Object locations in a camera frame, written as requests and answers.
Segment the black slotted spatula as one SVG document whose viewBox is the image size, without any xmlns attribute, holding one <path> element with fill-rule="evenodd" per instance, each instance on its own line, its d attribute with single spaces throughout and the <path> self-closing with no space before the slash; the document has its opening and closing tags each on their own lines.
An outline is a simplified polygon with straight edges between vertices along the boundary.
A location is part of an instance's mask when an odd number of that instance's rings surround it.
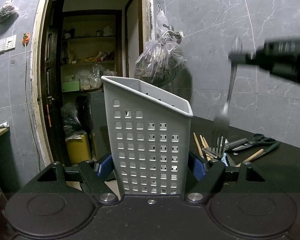
<svg viewBox="0 0 300 240">
<path fill-rule="evenodd" d="M 202 151 L 215 159 L 222 159 L 224 155 L 224 149 L 221 149 L 220 147 L 202 147 Z"/>
</svg>

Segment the light blue handled utensil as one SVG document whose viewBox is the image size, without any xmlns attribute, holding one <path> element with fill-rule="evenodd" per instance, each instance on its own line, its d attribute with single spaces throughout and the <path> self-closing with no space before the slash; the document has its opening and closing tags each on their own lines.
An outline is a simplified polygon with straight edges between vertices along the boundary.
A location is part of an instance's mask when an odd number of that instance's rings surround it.
<svg viewBox="0 0 300 240">
<path fill-rule="evenodd" d="M 225 164 L 225 166 L 228 166 L 228 162 L 227 162 L 227 154 L 223 153 L 223 156 L 221 158 L 221 162 L 223 162 Z"/>
</svg>

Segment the metal fork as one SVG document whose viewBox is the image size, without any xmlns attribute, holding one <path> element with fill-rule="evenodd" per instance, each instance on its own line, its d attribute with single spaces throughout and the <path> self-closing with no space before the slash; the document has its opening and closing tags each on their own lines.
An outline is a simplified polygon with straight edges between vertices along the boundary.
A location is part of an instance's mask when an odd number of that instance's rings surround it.
<svg viewBox="0 0 300 240">
<path fill-rule="evenodd" d="M 230 82 L 229 82 L 229 89 L 228 89 L 226 102 L 223 108 L 221 109 L 221 111 L 215 116 L 213 120 L 212 151 L 217 156 L 217 158 L 221 158 L 223 156 L 225 140 L 230 125 L 228 110 L 230 106 L 230 101 L 231 101 L 236 73 L 237 73 L 237 64 L 233 63 L 232 61 L 230 62 L 231 62 L 231 72 L 230 72 Z"/>
</svg>

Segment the long wooden chopstick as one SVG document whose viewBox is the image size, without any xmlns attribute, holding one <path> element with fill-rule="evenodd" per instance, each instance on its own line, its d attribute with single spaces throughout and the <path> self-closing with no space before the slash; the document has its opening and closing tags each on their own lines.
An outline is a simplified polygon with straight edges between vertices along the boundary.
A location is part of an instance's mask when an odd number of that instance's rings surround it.
<svg viewBox="0 0 300 240">
<path fill-rule="evenodd" d="M 264 149 L 260 149 L 259 151 L 257 151 L 256 153 L 254 153 L 253 155 L 251 155 L 250 157 L 248 157 L 247 159 L 243 160 L 240 164 L 237 164 L 236 167 L 240 167 L 243 162 L 250 162 L 250 161 L 256 159 L 263 152 L 264 152 Z"/>
</svg>

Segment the white perforated utensil basket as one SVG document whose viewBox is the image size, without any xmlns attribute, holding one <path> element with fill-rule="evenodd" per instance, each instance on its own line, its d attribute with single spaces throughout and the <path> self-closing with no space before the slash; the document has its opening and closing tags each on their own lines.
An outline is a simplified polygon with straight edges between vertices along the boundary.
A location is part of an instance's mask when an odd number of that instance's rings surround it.
<svg viewBox="0 0 300 240">
<path fill-rule="evenodd" d="M 120 194 L 183 194 L 193 117 L 190 103 L 139 79 L 102 80 Z"/>
</svg>

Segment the green box on shelf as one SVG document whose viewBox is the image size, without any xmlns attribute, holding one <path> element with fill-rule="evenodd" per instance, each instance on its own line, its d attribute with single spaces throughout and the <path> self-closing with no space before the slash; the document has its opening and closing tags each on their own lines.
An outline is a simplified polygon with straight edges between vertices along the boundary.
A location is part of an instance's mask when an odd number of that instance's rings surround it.
<svg viewBox="0 0 300 240">
<path fill-rule="evenodd" d="M 62 83 L 62 92 L 75 92 L 80 90 L 80 82 L 79 81 L 71 81 L 71 82 L 63 82 Z"/>
</svg>

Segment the hanging plastic bag dark contents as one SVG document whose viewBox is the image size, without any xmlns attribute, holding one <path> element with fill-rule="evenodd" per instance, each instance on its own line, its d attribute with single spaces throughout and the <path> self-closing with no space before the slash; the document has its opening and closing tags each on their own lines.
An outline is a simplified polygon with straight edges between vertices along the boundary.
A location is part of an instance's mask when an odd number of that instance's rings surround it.
<svg viewBox="0 0 300 240">
<path fill-rule="evenodd" d="M 134 77 L 157 87 L 171 83 L 185 68 L 187 58 L 180 45 L 168 36 L 145 43 L 135 62 Z"/>
</svg>

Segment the small hanging mesh bag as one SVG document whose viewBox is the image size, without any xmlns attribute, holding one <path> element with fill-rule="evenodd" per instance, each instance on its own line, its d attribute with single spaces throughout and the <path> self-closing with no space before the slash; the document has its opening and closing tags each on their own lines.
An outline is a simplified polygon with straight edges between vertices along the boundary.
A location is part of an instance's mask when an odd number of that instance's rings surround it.
<svg viewBox="0 0 300 240">
<path fill-rule="evenodd" d="M 13 2 L 14 0 L 7 0 L 0 8 L 0 23 L 5 22 L 9 17 L 19 10 L 19 8 Z"/>
</svg>

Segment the green handled knife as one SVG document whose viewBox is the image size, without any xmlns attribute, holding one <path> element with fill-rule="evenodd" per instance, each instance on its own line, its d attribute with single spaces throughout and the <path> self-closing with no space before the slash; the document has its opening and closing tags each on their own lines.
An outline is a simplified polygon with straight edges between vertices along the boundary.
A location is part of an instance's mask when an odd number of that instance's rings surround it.
<svg viewBox="0 0 300 240">
<path fill-rule="evenodd" d="M 265 150 L 260 154 L 260 156 L 265 155 L 265 154 L 267 154 L 267 153 L 269 153 L 269 152 L 271 152 L 271 151 L 277 149 L 280 145 L 281 145 L 281 142 L 276 141 L 276 142 L 275 142 L 274 144 L 272 144 L 270 147 L 268 147 L 267 149 L 265 149 Z"/>
</svg>

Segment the wall tap fixture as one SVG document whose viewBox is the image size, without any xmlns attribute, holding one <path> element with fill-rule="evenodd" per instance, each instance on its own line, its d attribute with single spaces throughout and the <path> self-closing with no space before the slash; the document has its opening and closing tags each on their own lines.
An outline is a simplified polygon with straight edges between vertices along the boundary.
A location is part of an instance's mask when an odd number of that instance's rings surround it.
<svg viewBox="0 0 300 240">
<path fill-rule="evenodd" d="M 171 38 L 175 39 L 177 44 L 181 44 L 182 39 L 184 38 L 184 34 L 181 30 L 174 31 L 174 27 L 172 25 L 163 24 L 162 26 L 167 29 L 165 34 L 168 34 Z"/>
</svg>

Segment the orange wall hook ornament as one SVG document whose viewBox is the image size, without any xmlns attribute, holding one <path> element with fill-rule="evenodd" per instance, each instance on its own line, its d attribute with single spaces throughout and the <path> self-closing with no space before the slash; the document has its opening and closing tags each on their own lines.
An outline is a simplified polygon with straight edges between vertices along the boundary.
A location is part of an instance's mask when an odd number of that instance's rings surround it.
<svg viewBox="0 0 300 240">
<path fill-rule="evenodd" d="M 30 41 L 30 33 L 24 33 L 21 41 L 22 45 L 26 47 L 29 44 L 29 41 Z"/>
</svg>

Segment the white wall switch plate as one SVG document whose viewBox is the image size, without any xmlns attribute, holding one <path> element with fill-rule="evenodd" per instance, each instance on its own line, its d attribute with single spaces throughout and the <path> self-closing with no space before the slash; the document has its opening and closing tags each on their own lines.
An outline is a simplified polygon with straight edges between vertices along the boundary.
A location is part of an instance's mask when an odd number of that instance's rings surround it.
<svg viewBox="0 0 300 240">
<path fill-rule="evenodd" d="M 0 39 L 0 53 L 15 48 L 17 35 L 13 35 L 7 38 Z"/>
</svg>

